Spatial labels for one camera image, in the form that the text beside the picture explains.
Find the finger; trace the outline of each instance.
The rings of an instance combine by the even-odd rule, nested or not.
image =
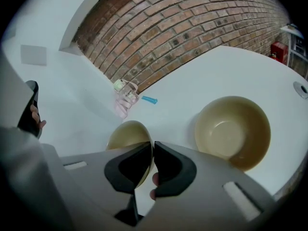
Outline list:
[[[35,122],[38,124],[39,123],[39,116],[37,113],[32,112],[32,118],[35,120]]]
[[[35,112],[35,113],[38,113],[38,112],[39,112],[39,110],[37,109],[37,107],[35,107],[33,104],[30,106],[30,110],[31,110],[32,112]]]
[[[155,197],[155,189],[153,189],[152,191],[150,191],[150,198],[152,198],[153,200],[156,200],[156,197]]]
[[[152,181],[155,184],[155,186],[158,186],[158,173],[153,174]]]
[[[39,123],[38,127],[39,129],[43,129],[43,127],[46,125],[46,121],[43,120],[42,122]]]

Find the white wall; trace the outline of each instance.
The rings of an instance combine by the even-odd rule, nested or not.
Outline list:
[[[83,1],[28,0],[11,25],[16,27],[15,37],[2,43],[21,79],[38,82],[39,113],[47,120],[40,141],[55,146],[60,156],[104,150],[122,122],[114,113],[112,84],[102,72],[80,52],[58,51],[63,39],[64,45],[71,42],[74,28],[97,2],[87,0],[89,4],[83,7]],[[75,24],[71,23],[73,31],[68,37],[65,32],[73,17]],[[22,44],[46,47],[47,66],[22,64]]]

